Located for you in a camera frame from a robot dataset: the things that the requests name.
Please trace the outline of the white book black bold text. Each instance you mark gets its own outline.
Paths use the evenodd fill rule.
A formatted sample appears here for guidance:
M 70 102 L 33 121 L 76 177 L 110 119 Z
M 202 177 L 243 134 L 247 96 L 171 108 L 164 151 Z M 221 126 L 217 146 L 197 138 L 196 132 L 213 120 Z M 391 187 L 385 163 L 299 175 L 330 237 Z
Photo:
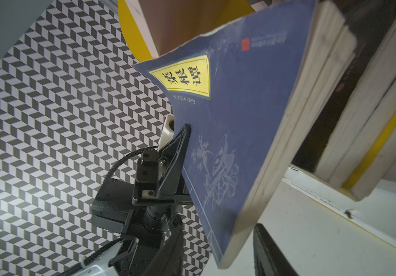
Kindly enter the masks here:
M 363 172 L 349 189 L 350 195 L 361 201 L 368 197 L 396 159 L 396 125 L 387 138 L 376 145 L 376 152 L 365 163 Z

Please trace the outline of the white thin book small text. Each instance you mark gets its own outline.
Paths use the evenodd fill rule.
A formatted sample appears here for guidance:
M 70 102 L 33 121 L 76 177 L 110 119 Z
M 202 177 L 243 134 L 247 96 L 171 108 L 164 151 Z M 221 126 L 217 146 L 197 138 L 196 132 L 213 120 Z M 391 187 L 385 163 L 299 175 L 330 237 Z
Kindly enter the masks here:
M 283 182 L 396 248 L 396 182 L 381 180 L 361 201 L 353 201 L 297 167 L 287 169 Z

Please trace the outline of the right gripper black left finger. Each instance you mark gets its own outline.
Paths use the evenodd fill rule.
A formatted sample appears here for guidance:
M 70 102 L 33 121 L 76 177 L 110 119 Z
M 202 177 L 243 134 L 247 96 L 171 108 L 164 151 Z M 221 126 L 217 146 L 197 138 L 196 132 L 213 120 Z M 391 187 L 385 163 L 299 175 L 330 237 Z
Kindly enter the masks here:
M 184 255 L 183 227 L 175 227 L 142 276 L 181 276 Z

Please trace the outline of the black book white character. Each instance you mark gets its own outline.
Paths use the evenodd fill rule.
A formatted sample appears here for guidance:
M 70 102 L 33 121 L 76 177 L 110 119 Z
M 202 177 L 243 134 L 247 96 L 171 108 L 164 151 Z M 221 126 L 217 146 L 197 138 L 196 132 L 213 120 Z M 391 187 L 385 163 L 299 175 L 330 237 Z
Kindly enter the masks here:
M 396 110 L 396 17 L 349 97 L 314 174 L 340 188 Z

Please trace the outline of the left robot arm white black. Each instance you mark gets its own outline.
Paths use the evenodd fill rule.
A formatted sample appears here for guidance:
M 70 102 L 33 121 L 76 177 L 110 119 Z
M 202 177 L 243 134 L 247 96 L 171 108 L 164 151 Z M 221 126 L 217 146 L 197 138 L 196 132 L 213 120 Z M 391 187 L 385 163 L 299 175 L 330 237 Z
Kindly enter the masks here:
M 180 276 L 184 230 L 178 209 L 192 203 L 182 175 L 191 128 L 163 147 L 143 148 L 112 166 L 91 205 L 94 226 L 117 239 L 65 271 L 67 276 Z

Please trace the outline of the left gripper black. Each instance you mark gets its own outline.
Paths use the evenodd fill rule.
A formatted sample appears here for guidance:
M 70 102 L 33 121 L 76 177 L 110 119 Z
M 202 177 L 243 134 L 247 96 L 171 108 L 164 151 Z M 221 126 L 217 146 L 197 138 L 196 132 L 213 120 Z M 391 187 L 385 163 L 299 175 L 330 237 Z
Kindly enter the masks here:
M 178 227 L 178 210 L 192 203 L 182 175 L 190 135 L 191 127 L 184 124 L 159 152 L 147 149 L 138 159 L 132 204 L 145 208 L 143 224 L 150 232 Z

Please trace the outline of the navy book yellow label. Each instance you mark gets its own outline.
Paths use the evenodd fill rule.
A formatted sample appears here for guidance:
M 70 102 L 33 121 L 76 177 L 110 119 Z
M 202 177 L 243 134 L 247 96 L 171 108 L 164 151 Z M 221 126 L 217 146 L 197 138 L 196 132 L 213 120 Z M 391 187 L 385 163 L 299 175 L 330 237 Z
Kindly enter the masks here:
M 136 65 L 191 129 L 182 175 L 220 269 L 248 240 L 357 39 L 333 1 L 284 1 Z

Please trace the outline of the yellow illustrated book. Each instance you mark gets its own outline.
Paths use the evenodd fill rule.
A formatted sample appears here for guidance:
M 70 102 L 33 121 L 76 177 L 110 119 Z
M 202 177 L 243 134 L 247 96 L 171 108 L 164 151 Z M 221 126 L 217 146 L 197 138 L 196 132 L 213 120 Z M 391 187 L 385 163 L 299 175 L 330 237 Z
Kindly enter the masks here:
M 379 144 L 380 142 L 384 141 L 387 136 L 392 132 L 393 128 L 396 125 L 396 110 L 393 112 L 392 116 L 390 117 L 390 120 L 385 124 L 384 128 L 380 131 L 378 137 L 375 139 L 375 141 L 370 145 L 369 150 L 366 152 L 366 155 L 363 157 L 362 161 L 359 163 L 359 165 L 353 170 L 349 178 L 343 183 L 341 186 L 341 189 L 349 193 L 349 189 L 352 187 L 352 185 L 356 182 L 356 180 L 359 177 L 359 173 L 363 172 L 363 169 L 365 167 L 365 163 L 370 161 L 370 156 L 376 152 L 376 145 Z

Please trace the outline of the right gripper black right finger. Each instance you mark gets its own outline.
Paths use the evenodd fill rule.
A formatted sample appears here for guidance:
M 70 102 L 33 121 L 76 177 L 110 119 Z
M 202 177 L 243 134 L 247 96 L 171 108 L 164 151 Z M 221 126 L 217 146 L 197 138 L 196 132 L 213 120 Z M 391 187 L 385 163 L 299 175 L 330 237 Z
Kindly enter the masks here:
M 298 275 L 262 224 L 254 227 L 253 248 L 256 276 Z

